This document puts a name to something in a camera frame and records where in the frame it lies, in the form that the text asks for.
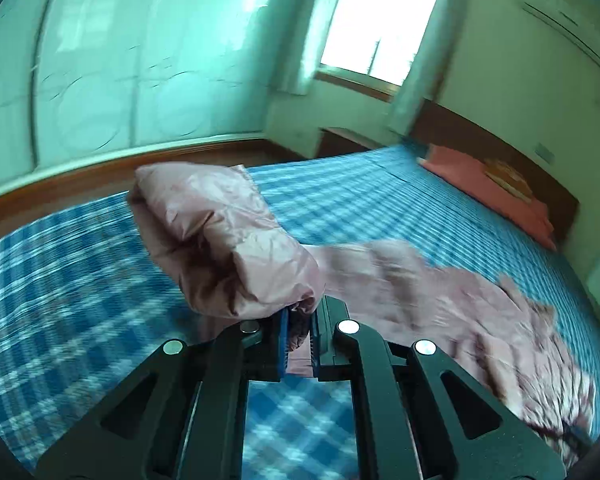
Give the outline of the pink puffer down jacket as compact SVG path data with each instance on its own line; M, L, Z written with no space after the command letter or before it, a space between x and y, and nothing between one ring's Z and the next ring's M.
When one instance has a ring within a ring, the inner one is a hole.
M433 341L576 463L568 434L592 427L594 380L559 335L555 309L509 276L433 266L405 240L303 245L241 166L143 166L128 201L151 260L200 315L201 337L289 309L289 344L299 350L310 315L332 294L388 341Z

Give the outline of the bright bedroom window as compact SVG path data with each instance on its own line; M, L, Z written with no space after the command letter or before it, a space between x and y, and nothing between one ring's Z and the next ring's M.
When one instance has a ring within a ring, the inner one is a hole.
M388 102L412 71L438 0L325 0L314 78Z

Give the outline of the orange-red pillow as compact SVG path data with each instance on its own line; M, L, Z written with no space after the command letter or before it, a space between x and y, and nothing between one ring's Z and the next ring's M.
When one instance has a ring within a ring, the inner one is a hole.
M556 250L554 226L550 222L547 204L532 193L524 177L500 160L487 162L463 152L430 144L420 166L478 200L484 206L513 222L536 242Z

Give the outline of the dark wooden headboard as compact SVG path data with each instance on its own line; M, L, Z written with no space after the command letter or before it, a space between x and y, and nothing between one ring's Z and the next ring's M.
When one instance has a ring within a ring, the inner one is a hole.
M548 208L559 248L564 246L576 220L579 201L531 158L471 120L435 102L425 100L408 136L420 144L452 148L475 159L499 159L518 170L534 196Z

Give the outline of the pale window curtain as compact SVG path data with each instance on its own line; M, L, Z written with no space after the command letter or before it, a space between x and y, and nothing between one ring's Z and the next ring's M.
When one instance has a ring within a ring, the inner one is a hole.
M469 0L437 0L414 62L392 99L387 128L399 136L411 131L422 104L434 97L464 25Z

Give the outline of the white patterned wardrobe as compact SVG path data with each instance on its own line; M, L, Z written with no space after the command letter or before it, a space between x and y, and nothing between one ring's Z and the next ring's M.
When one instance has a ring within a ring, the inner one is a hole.
M3 0L0 186L262 131L303 0Z

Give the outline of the white wall socket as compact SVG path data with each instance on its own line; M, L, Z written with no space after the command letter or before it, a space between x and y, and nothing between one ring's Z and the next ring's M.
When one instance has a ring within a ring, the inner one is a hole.
M542 143L535 144L534 154L544 160L547 165L551 165L555 160L555 154Z

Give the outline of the white wall air conditioner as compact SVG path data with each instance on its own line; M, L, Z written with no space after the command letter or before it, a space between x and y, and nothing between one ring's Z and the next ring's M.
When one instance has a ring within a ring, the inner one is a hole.
M520 0L520 6L559 32L600 67L600 32L564 0Z

